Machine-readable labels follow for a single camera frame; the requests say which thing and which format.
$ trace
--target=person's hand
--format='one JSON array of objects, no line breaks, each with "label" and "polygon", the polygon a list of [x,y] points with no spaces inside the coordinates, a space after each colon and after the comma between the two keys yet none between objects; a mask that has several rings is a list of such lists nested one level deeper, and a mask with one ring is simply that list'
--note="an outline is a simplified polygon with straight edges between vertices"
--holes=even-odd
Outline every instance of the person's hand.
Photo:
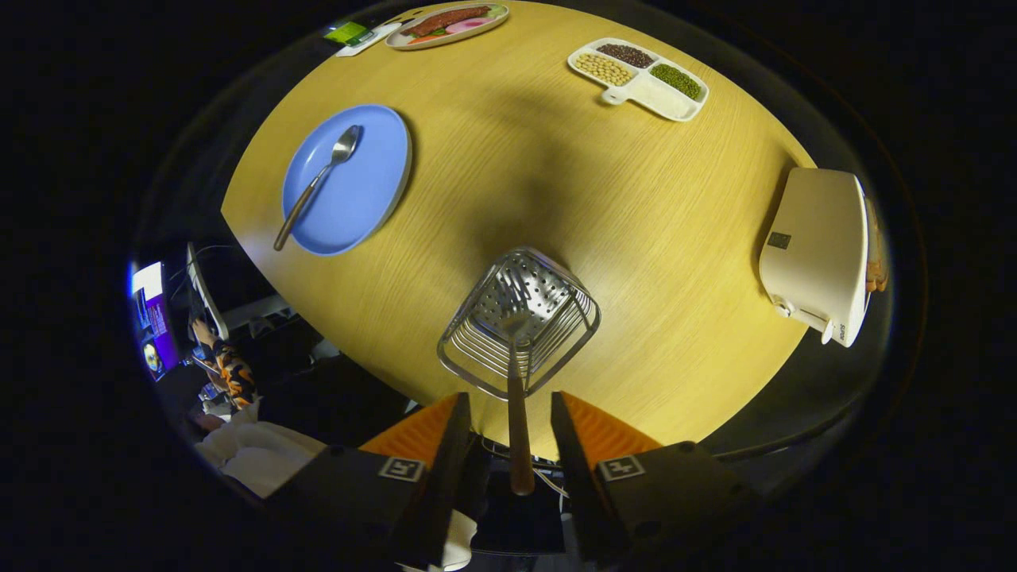
[{"label": "person's hand", "polygon": [[212,382],[212,385],[216,386],[216,389],[220,391],[229,391],[229,388],[226,387],[226,382],[223,380],[222,376],[213,374],[207,369],[204,370],[204,375],[208,377],[208,381]]},{"label": "person's hand", "polygon": [[226,424],[226,421],[224,421],[222,417],[217,417],[216,415],[210,415],[207,413],[195,415],[194,422],[208,433],[212,433]]},{"label": "person's hand", "polygon": [[191,328],[194,330],[194,337],[197,338],[197,341],[208,347],[216,346],[217,338],[212,334],[212,331],[208,330],[208,325],[205,324],[203,320],[200,318],[194,320],[191,324]]}]

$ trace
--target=yellow wooden tabletop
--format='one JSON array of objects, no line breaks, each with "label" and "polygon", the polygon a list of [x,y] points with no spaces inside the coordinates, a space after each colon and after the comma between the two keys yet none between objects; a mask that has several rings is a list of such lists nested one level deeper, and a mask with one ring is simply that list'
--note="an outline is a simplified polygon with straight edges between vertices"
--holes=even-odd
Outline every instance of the yellow wooden tabletop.
[{"label": "yellow wooden tabletop", "polygon": [[[587,346],[527,399],[533,454],[557,458],[558,390],[663,443],[700,440],[804,333],[773,310],[757,262],[787,172],[815,164],[759,102],[680,46],[584,12],[505,4],[508,20],[475,38],[414,52],[381,43],[322,63],[254,135],[223,215],[268,282],[344,353],[423,404],[469,391],[474,428],[501,443],[505,403],[446,370],[435,347],[488,266],[533,246],[603,311]],[[706,106],[678,123],[598,103],[603,88],[565,58],[603,37],[699,75]],[[276,252],[291,158],[318,124],[361,104],[409,125],[401,204],[347,253],[316,256],[292,240]]]}]

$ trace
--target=wire basket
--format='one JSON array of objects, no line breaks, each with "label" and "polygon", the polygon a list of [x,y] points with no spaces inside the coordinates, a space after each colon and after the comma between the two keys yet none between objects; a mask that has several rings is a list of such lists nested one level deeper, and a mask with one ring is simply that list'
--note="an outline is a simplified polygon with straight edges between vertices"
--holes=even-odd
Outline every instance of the wire basket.
[{"label": "wire basket", "polygon": [[[524,281],[518,284],[519,278]],[[522,306],[508,290],[519,287]],[[508,400],[512,334],[502,330],[505,309],[529,313],[517,348],[526,396],[539,390],[590,340],[600,326],[600,306],[572,273],[526,246],[499,258],[477,282],[438,340],[438,359],[481,391]]]}]

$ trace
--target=black label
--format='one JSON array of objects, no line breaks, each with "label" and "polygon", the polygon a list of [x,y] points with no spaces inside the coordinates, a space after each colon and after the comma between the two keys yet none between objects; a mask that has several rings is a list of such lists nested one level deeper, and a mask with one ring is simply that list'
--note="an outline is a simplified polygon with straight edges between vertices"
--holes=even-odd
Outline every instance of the black label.
[{"label": "black label", "polygon": [[643,470],[643,465],[639,464],[636,457],[632,455],[618,457],[617,459],[607,459],[606,461],[600,461],[598,464],[600,465],[601,473],[604,475],[604,480],[608,482],[646,472]]},{"label": "black label", "polygon": [[787,250],[787,245],[791,243],[791,235],[771,232],[770,239],[767,240],[766,243],[770,246],[776,246],[782,250]]},{"label": "black label", "polygon": [[381,467],[380,471],[378,471],[378,476],[395,478],[396,480],[416,482],[417,480],[420,480],[420,473],[423,472],[423,461],[392,457],[385,461],[384,466]]}]

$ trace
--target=carrot slice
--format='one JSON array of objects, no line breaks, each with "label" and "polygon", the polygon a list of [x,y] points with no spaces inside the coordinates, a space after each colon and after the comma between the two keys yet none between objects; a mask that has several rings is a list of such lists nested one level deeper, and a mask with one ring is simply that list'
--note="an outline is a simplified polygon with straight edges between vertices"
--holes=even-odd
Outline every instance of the carrot slice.
[{"label": "carrot slice", "polygon": [[407,44],[407,46],[409,46],[410,44],[419,44],[421,42],[427,42],[428,40],[434,40],[435,38],[441,38],[441,36],[421,36],[420,38],[417,38],[416,40],[411,40],[410,43]]}]

